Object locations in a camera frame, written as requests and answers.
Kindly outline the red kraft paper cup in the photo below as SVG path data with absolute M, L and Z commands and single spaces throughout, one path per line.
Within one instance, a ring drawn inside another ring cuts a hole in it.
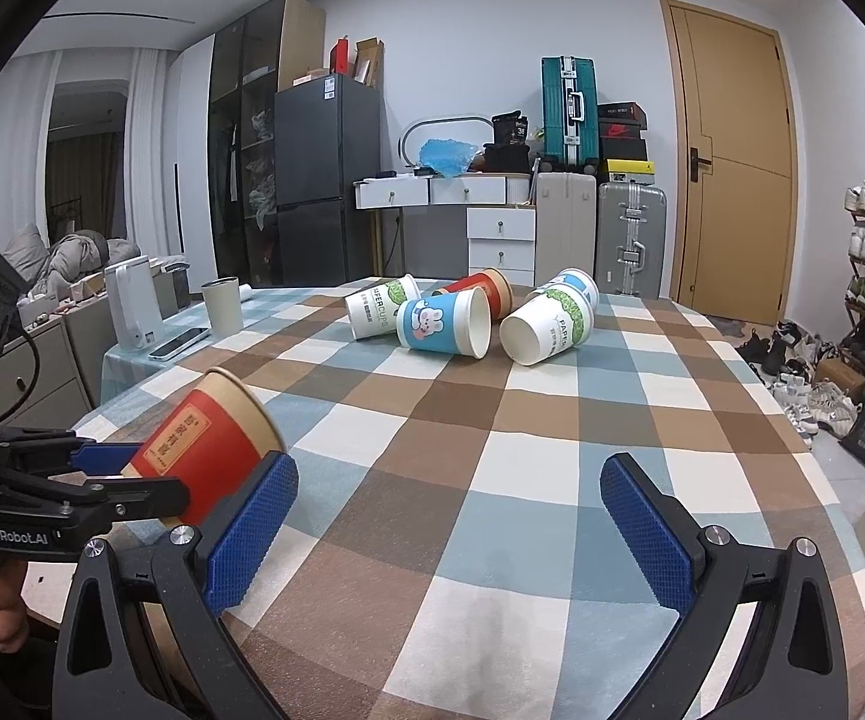
M 235 493 L 283 436 L 256 395 L 232 372 L 211 367 L 160 423 L 123 473 L 180 479 L 190 491 L 185 512 L 160 517 L 165 527 L 201 525 L 222 497 Z

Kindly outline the white green paper cup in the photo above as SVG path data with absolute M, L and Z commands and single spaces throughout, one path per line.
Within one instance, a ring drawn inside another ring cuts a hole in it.
M 403 305 L 421 297 L 421 289 L 412 275 L 406 273 L 393 280 L 377 281 L 345 299 L 354 340 L 396 332 L 396 314 Z

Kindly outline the blue rabbit paper cup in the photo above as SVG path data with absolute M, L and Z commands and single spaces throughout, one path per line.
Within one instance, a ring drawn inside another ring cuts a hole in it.
M 409 301 L 396 314 L 401 346 L 483 359 L 491 344 L 491 305 L 479 286 Z

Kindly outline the white green tree cup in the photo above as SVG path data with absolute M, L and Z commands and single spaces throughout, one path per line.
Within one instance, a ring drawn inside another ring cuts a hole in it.
M 553 283 L 508 314 L 499 337 L 512 361 L 535 366 L 579 346 L 592 330 L 592 302 L 571 284 Z

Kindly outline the blue white cup far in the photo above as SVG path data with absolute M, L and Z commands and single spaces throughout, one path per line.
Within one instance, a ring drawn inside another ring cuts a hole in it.
M 546 286 L 559 288 L 563 284 L 571 286 L 582 294 L 583 299 L 587 301 L 588 307 L 590 307 L 590 312 L 597 310 L 600 291 L 598 291 L 597 283 L 588 275 L 587 271 L 580 270 L 580 268 L 564 268 L 556 277 L 551 278 Z

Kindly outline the teal plaid cloth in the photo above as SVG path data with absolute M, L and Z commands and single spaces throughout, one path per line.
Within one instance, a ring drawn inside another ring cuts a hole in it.
M 231 337 L 216 337 L 211 333 L 208 312 L 203 302 L 193 302 L 187 309 L 181 309 L 172 317 L 164 320 L 164 338 L 155 346 L 167 343 L 172 338 L 190 328 L 204 328 L 206 333 L 193 344 L 183 346 L 175 355 L 158 359 L 151 356 L 149 349 L 130 351 L 121 344 L 115 344 L 103 355 L 101 363 L 100 405 L 130 390 L 139 382 L 157 376 L 167 367 L 180 364 L 183 359 L 196 355 L 197 351 L 219 344 L 222 351 L 243 351 L 253 346 L 265 335 L 288 327 L 302 319 L 304 314 L 294 309 L 302 304 L 313 291 L 309 288 L 265 288 L 253 289 L 245 302 L 242 302 L 243 330 Z

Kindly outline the white device box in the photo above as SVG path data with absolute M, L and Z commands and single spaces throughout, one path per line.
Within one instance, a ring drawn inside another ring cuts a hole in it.
M 151 262 L 139 255 L 105 268 L 108 304 L 119 346 L 141 351 L 162 338 L 164 320 L 158 309 Z

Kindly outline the beige tumbler mug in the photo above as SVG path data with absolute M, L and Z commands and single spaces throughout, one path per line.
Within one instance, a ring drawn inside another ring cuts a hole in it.
M 209 327 L 217 338 L 231 337 L 243 330 L 242 294 L 235 277 L 217 278 L 201 286 Z

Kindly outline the checkered tablecloth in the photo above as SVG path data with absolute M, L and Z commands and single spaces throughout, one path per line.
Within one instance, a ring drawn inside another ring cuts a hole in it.
M 245 327 L 136 374 L 77 426 L 146 439 L 204 371 L 265 405 L 299 494 L 227 624 L 294 718 L 603 718 L 675 613 L 601 502 L 632 455 L 738 541 L 818 546 L 865 710 L 865 557 L 818 461 L 706 317 L 600 302 L 537 366 L 356 340 L 339 288 L 266 289 Z

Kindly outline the silver suitcase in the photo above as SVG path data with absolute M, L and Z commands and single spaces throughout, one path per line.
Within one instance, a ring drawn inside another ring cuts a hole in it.
M 656 299 L 667 231 L 667 195 L 653 185 L 607 182 L 598 189 L 593 278 L 602 293 Z

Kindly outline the blue plastic bag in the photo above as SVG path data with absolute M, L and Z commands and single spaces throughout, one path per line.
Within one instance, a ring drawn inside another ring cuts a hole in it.
M 442 177 L 457 177 L 473 166 L 480 147 L 455 138 L 429 138 L 419 148 L 419 166 Z

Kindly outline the wooden door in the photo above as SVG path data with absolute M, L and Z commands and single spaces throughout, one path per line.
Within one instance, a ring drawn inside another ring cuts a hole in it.
M 702 314 L 771 325 L 797 227 L 794 101 L 779 34 L 660 0 L 677 106 L 670 294 Z

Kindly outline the black bag on desk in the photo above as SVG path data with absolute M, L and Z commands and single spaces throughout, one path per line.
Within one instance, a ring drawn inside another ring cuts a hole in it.
M 494 115 L 491 119 L 492 142 L 484 145 L 484 171 L 514 172 L 530 171 L 530 145 L 528 144 L 528 119 L 520 110 Z

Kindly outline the stacked shoe boxes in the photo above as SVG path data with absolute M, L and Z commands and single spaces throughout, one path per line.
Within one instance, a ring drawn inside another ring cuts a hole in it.
M 603 182 L 652 185 L 656 165 L 649 160 L 644 132 L 647 114 L 637 103 L 604 103 L 597 106 L 600 167 Z

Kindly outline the teal suitcase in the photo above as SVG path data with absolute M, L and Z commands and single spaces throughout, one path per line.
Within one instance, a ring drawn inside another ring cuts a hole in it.
M 600 162 L 598 94 L 592 59 L 541 59 L 544 162 L 553 171 L 595 174 Z

